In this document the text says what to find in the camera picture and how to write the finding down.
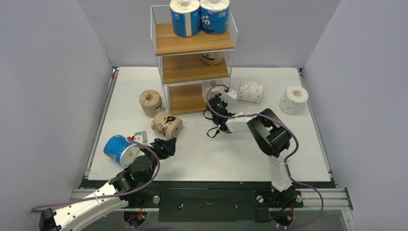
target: purple cable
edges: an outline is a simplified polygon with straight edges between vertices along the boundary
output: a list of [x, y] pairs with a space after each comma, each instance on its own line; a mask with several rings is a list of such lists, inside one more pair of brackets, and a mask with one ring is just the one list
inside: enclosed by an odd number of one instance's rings
[[294, 142], [296, 143], [296, 147], [295, 147], [294, 150], [293, 150], [287, 157], [285, 157], [285, 159], [284, 159], [285, 166], [286, 166], [286, 170], [288, 171], [289, 179], [291, 179], [291, 180], [292, 180], [294, 183], [296, 183], [296, 184], [299, 184], [299, 185], [302, 185], [302, 186], [311, 188], [311, 189], [313, 189], [314, 191], [316, 191], [316, 192], [318, 193], [319, 197], [320, 197], [320, 200], [321, 200], [321, 208], [320, 208], [319, 214], [318, 214], [315, 218], [311, 219], [309, 222], [307, 222], [307, 223], [305, 223], [305, 224], [301, 224], [301, 225], [289, 226], [289, 227], [286, 227], [286, 228], [287, 228], [287, 229], [300, 228], [300, 227], [303, 227], [303, 226], [306, 226], [306, 225], [309, 225], [309, 224], [315, 222], [315, 221], [323, 214], [323, 206], [324, 206], [324, 205], [323, 205], [323, 196], [321, 195], [321, 193], [320, 193], [315, 187], [294, 180], [294, 179], [292, 178], [291, 171], [289, 170], [289, 166], [288, 166], [288, 162], [287, 162], [287, 160], [288, 160], [291, 156], [293, 156], [293, 155], [297, 152], [297, 150], [299, 149], [299, 141], [298, 141], [298, 139], [296, 138], [296, 136], [295, 136], [295, 135], [293, 134], [293, 132], [290, 131], [290, 129], [287, 128], [283, 123], [281, 123], [281, 122], [279, 122], [279, 121], [276, 121], [276, 120], [272, 119], [271, 117], [269, 117], [269, 116], [267, 116], [267, 115], [263, 115], [263, 114], [260, 114], [260, 113], [254, 113], [254, 114], [248, 114], [248, 115], [225, 116], [225, 115], [221, 115], [221, 114], [219, 114], [218, 112], [214, 111], [214, 109], [213, 109], [213, 108], [211, 107], [211, 105], [210, 105], [210, 102], [208, 101], [208, 97], [210, 96], [211, 90], [212, 90], [213, 88], [217, 87], [217, 86], [223, 86], [223, 87], [225, 87], [225, 88], [228, 88], [228, 86], [225, 85], [225, 84], [216, 84], [216, 85], [212, 86], [212, 87], [208, 90], [208, 92], [207, 92], [207, 97], [206, 97], [206, 99], [207, 99], [207, 106], [208, 106], [208, 109], [209, 109], [212, 113], [214, 113], [215, 115], [217, 115], [217, 116], [219, 116], [219, 117], [221, 117], [221, 118], [224, 118], [224, 119], [234, 119], [234, 118], [248, 117], [248, 116], [249, 116], [249, 117], [251, 117], [251, 116], [260, 116], [260, 117], [265, 118], [265, 119], [267, 119], [267, 120], [269, 120], [269, 121], [271, 121], [271, 122], [273, 122], [273, 123], [275, 123], [275, 124], [278, 124], [279, 126], [281, 126], [283, 129], [285, 129], [285, 130], [292, 136]]
[[123, 218], [121, 218], [120, 216], [111, 213], [111, 215], [115, 216], [116, 218], [118, 218], [119, 220], [121, 220], [123, 223], [126, 224], [126, 226], [128, 226], [131, 230], [133, 231], [138, 231], [138, 230], [168, 230], [168, 227], [157, 227], [157, 228], [134, 228], [131, 224], [127, 223]]
[[[160, 159], [159, 159], [159, 157], [156, 155], [156, 153], [154, 153], [152, 149], [150, 149], [148, 146], [146, 146], [146, 145], [144, 145], [144, 144], [141, 144], [141, 143], [139, 143], [139, 142], [135, 142], [135, 141], [132, 141], [132, 140], [127, 140], [127, 141], [129, 141], [129, 142], [131, 142], [131, 143], [134, 143], [134, 144], [136, 144], [136, 145], [139, 145], [139, 146], [141, 146], [141, 147], [147, 149], [150, 153], [152, 153], [153, 156], [154, 156], [154, 157], [156, 158], [156, 160], [157, 160], [157, 170], [156, 170], [156, 172], [154, 173], [154, 175], [152, 176], [152, 179], [150, 179], [150, 181], [148, 181], [147, 183], [145, 183], [144, 185], [142, 185], [142, 186], [140, 186], [140, 187], [138, 187], [138, 188], [136, 188], [136, 189], [133, 189], [133, 190], [131, 190], [131, 191], [129, 191], [129, 192], [124, 192], [124, 193], [119, 193], [119, 194], [114, 194], [114, 195], [98, 196], [98, 199], [109, 198], [109, 197], [126, 196], [126, 195], [129, 195], [129, 194], [138, 192], [138, 191], [144, 189], [146, 186], [148, 186], [148, 185], [156, 178], [157, 174], [159, 173], [159, 169], [160, 169]], [[55, 206], [69, 205], [69, 204], [74, 204], [74, 203], [83, 202], [83, 201], [89, 201], [89, 200], [94, 200], [94, 199], [95, 199], [95, 197], [88, 197], [88, 198], [83, 198], [83, 199], [78, 199], [78, 200], [72, 200], [72, 201], [67, 201], [67, 202], [62, 202], [62, 203], [55, 203], [55, 204], [48, 204], [48, 205], [39, 205], [39, 206], [36, 206], [36, 207], [32, 208], [32, 209], [31, 209], [31, 212], [42, 212], [42, 210], [41, 210], [40, 208], [47, 208], [47, 207], [55, 207]]]

